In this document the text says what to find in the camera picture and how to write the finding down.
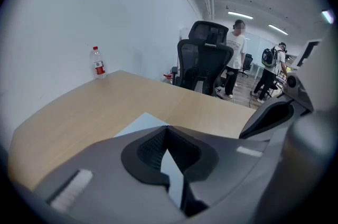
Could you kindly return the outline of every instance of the bottle label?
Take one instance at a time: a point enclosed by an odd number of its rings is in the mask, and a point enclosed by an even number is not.
[[[94,62],[94,67],[95,67],[95,70],[96,70],[96,74],[103,74],[103,73],[106,72],[103,61]]]

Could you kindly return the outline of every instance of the person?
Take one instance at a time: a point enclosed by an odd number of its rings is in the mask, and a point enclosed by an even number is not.
[[[262,88],[262,92],[260,93],[260,96],[257,99],[257,101],[260,102],[261,104],[264,103],[263,97],[265,96],[266,92],[274,82],[275,76],[279,74],[280,69],[282,69],[283,73],[287,77],[287,71],[285,66],[286,44],[282,42],[278,46],[275,46],[274,49],[275,52],[277,52],[276,65],[274,67],[264,66],[263,75],[260,78],[260,81],[258,82],[257,86],[255,87],[255,90],[252,93],[253,96],[258,96],[258,90],[262,85],[264,85],[264,87]]]
[[[233,98],[233,88],[236,83],[237,74],[243,68],[247,44],[245,41],[245,23],[243,20],[236,20],[233,26],[233,32],[227,35],[227,46],[233,49],[233,55],[227,64],[227,71],[233,72],[232,76],[227,76],[228,82],[225,86],[226,95]]]

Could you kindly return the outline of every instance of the black pants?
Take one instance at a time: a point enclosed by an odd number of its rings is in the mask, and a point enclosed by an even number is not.
[[[227,74],[227,84],[226,84],[224,90],[226,91],[226,95],[233,95],[232,91],[233,91],[233,88],[234,88],[234,84],[236,83],[236,79],[237,79],[239,69],[233,69],[233,68],[227,66],[227,70],[228,70],[228,72],[233,72],[233,75],[229,76]]]
[[[257,93],[262,85],[264,85],[262,92],[259,96],[259,99],[262,100],[270,86],[274,83],[274,78],[275,74],[271,73],[270,71],[264,69],[263,75],[260,78],[260,81],[258,82],[255,90],[253,91],[254,93]]]

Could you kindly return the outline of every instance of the fluorescent light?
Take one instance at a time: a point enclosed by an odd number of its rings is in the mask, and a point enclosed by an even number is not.
[[[277,28],[277,27],[275,27],[275,26],[269,25],[269,27],[272,27],[272,28],[274,28],[275,30],[277,30],[277,31],[279,31],[279,32],[282,32],[282,33],[288,35],[285,31],[282,31],[281,29],[279,29],[279,28]]]
[[[239,13],[235,13],[235,12],[228,12],[229,15],[237,15],[237,16],[241,16],[241,17],[245,17],[245,18],[248,18],[248,19],[253,19],[252,16],[249,16],[249,15],[243,15],[243,14],[239,14]]]
[[[330,24],[333,23],[333,17],[330,15],[329,11],[322,11],[322,14]]]

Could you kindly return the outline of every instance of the sheet of paper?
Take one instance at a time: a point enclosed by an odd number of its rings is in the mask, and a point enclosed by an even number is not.
[[[166,122],[157,119],[156,117],[150,115],[149,113],[143,113],[130,125],[124,128],[120,133],[115,137],[127,135],[135,131],[142,129],[152,128],[168,125]],[[176,206],[179,208],[181,206],[182,192],[183,192],[183,174],[177,167],[174,159],[167,150],[162,158],[161,172],[167,174],[170,180],[170,187],[168,191],[169,197],[173,200]]]

